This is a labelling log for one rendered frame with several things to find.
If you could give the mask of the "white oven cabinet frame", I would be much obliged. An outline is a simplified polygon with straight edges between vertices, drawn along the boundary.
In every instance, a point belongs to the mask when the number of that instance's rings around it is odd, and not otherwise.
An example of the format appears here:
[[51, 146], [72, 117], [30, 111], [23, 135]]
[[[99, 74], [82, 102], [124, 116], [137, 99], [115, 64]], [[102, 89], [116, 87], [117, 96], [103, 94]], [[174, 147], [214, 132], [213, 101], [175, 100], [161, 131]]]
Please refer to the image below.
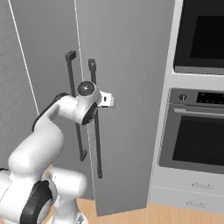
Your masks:
[[193, 74], [193, 73], [175, 73], [173, 70], [174, 53], [177, 43], [179, 21], [184, 0], [175, 0], [174, 12], [171, 23], [171, 36], [167, 54], [166, 68], [164, 74], [164, 87], [161, 99], [160, 114], [157, 125], [157, 137], [155, 142], [154, 157], [151, 169], [150, 189], [152, 184], [153, 170], [159, 165], [160, 154], [162, 150], [162, 139], [165, 133], [165, 122], [168, 112], [168, 100], [172, 88], [201, 89], [203, 91], [221, 91], [224, 92], [224, 75], [211, 74]]

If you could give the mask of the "white drawer front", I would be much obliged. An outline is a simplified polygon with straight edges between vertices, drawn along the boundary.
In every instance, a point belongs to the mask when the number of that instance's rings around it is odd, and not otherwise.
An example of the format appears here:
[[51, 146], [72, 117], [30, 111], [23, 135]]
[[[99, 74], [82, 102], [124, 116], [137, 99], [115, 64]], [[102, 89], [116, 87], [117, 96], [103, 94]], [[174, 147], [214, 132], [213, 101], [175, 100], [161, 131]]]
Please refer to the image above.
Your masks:
[[[187, 201], [206, 205], [206, 208], [188, 206]], [[211, 194], [173, 190], [169, 188], [153, 186], [150, 189], [149, 202], [171, 207], [200, 210], [203, 212], [224, 214], [224, 197]]]
[[[193, 187], [192, 183], [195, 182], [205, 185], [209, 183], [211, 186], [215, 186], [215, 189]], [[224, 196], [224, 174], [156, 166], [153, 170], [152, 184], [163, 188]]]

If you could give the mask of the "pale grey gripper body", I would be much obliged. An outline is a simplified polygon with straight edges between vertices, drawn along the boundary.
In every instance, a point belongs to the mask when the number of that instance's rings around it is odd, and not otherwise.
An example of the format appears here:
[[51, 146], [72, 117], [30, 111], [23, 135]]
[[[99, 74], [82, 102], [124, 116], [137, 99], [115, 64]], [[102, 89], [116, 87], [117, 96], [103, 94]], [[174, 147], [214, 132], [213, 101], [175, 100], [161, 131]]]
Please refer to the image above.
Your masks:
[[114, 108], [116, 106], [115, 97], [112, 94], [109, 94], [108, 98], [109, 98], [109, 107]]

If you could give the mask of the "steel built-in oven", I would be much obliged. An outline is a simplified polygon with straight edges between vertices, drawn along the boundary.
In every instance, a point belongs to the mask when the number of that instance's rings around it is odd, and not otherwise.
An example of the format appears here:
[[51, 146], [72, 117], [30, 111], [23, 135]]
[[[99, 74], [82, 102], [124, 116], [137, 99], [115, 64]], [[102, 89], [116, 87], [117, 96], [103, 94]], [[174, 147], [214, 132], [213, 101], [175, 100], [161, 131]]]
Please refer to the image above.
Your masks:
[[[179, 99], [186, 95], [185, 101]], [[224, 174], [224, 118], [174, 109], [224, 114], [224, 92], [172, 88], [162, 139], [162, 167]]]

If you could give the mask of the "grey fridge door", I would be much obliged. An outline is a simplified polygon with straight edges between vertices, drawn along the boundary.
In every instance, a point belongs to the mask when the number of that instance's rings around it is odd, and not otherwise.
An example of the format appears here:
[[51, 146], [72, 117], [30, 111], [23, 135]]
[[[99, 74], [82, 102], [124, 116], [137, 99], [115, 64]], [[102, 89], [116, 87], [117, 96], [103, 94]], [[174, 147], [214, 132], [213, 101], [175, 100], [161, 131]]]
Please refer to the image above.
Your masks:
[[102, 178], [97, 175], [95, 123], [87, 127], [98, 215], [147, 204], [175, 0], [76, 0], [80, 60], [90, 79], [115, 97], [100, 108]]
[[[43, 111], [60, 93], [70, 93], [66, 54], [79, 51], [74, 0], [10, 0], [24, 58], [39, 111]], [[94, 188], [90, 156], [80, 161], [79, 148], [88, 148], [88, 130], [56, 117], [55, 124], [65, 137], [65, 149], [54, 166], [73, 170], [87, 177], [83, 197], [93, 200]]]

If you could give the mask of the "black built-in microwave oven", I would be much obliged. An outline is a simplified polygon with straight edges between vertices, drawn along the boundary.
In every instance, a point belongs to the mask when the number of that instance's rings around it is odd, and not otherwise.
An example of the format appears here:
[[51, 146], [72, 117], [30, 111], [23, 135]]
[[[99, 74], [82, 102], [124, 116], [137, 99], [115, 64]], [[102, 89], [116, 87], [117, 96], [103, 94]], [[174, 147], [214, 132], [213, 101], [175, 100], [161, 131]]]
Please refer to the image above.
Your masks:
[[224, 0], [184, 0], [175, 73], [224, 75]]

